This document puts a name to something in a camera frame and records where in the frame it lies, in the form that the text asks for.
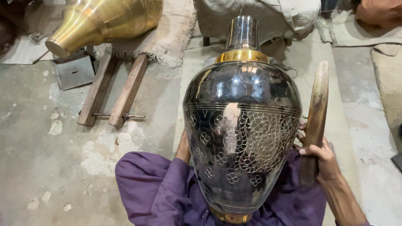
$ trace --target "purple shirt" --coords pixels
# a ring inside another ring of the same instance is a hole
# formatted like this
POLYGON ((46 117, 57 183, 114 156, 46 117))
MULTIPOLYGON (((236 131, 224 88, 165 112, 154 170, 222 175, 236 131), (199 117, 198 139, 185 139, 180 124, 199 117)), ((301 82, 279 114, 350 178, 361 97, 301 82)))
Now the purple shirt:
MULTIPOLYGON (((299 165, 299 154, 291 150, 265 203, 243 225, 322 225, 324 194, 318 185, 299 186, 299 165)), ((129 152, 117 163, 115 172, 128 218, 136 226, 217 225, 194 168, 181 159, 169 161, 156 154, 129 152)))

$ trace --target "metal threaded rod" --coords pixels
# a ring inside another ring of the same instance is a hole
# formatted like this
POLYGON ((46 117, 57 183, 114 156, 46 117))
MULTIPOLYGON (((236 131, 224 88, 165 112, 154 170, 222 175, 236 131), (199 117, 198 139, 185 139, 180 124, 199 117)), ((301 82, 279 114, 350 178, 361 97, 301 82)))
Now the metal threaded rod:
MULTIPOLYGON (((92 116, 97 117, 110 117, 112 114, 110 113, 92 113, 92 116)), ((145 116, 143 115, 130 115, 129 113, 123 114, 123 118, 128 119, 128 118, 136 118, 136 119, 145 119, 145 116)))

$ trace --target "engraved metal vase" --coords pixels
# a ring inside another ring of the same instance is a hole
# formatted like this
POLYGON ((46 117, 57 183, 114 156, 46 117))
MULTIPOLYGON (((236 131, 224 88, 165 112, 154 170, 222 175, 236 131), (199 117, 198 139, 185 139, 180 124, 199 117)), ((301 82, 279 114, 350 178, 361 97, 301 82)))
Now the engraved metal vase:
POLYGON ((260 52, 257 20, 232 20, 224 53, 190 82, 183 110, 211 212, 248 222, 282 171, 301 116, 295 83, 260 52))
POLYGON ((62 25, 45 42, 66 58, 86 45, 130 39, 156 27, 163 0, 67 0, 62 25))

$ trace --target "concrete floor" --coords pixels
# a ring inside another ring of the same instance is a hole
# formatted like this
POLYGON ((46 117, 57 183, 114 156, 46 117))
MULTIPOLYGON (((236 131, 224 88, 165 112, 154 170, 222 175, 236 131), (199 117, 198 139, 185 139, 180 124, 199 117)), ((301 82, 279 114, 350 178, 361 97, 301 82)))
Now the concrete floor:
POLYGON ((371 224, 402 222, 402 174, 391 161, 398 153, 374 75, 370 47, 334 48, 345 117, 361 180, 361 206, 371 224))
MULTIPOLYGON (((90 86, 60 91, 52 68, 0 65, 0 225, 132 225, 114 166, 129 151, 170 156, 181 68, 149 66, 132 109, 146 120, 119 131, 107 120, 78 125, 90 86)), ((130 69, 120 63, 102 111, 111 111, 130 69)))
MULTIPOLYGON (((339 87, 372 224, 402 220, 402 174, 391 163, 389 133, 369 48, 333 49, 339 87)), ((117 131, 107 120, 76 124, 89 86, 60 91, 52 62, 0 65, 0 225, 132 225, 121 203, 114 166, 129 151, 167 158, 173 144, 181 68, 151 64, 132 113, 145 121, 117 131)), ((102 112, 110 112, 131 64, 121 62, 102 112)))

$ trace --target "beige rug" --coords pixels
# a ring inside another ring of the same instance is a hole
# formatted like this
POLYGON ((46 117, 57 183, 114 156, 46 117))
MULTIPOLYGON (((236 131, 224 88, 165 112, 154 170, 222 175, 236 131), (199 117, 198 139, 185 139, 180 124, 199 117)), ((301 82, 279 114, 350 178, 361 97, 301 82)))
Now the beige rug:
MULTIPOLYGON (((180 99, 178 102, 177 125, 172 150, 172 158, 180 142, 184 130, 184 117, 182 102, 185 90, 191 81, 202 68, 204 61, 216 57, 223 51, 223 45, 214 45, 203 48, 186 50, 183 58, 183 72, 181 80, 180 99)), ((283 53, 271 53, 270 56, 283 53)), ((325 136, 333 143, 336 157, 342 174, 348 181, 358 202, 361 200, 360 178, 357 170, 352 141, 349 135, 349 128, 346 123, 343 105, 339 93, 338 78, 335 71, 335 62, 332 56, 332 49, 329 43, 322 43, 318 31, 315 30, 305 40, 294 41, 289 51, 285 51, 284 63, 294 67, 298 76, 294 78, 297 84, 303 107, 303 114, 307 116, 311 91, 314 82, 316 67, 320 61, 326 60, 330 64, 329 99, 328 111, 325 126, 325 136)), ((335 218, 327 206, 323 225, 335 225, 335 218)))
POLYGON ((388 126, 398 152, 402 152, 402 139, 398 134, 402 123, 402 51, 400 45, 384 45, 380 49, 376 46, 370 53, 388 126))
POLYGON ((401 27, 391 31, 381 29, 368 31, 357 23, 355 15, 350 11, 334 10, 330 20, 320 18, 317 25, 322 41, 332 42, 334 47, 368 46, 380 43, 402 44, 401 27))
POLYGON ((187 49, 193 34, 196 13, 192 0, 164 0, 159 25, 150 32, 130 41, 104 43, 95 46, 97 59, 105 52, 113 52, 118 58, 133 60, 146 53, 150 61, 171 68, 183 63, 183 51, 187 49))

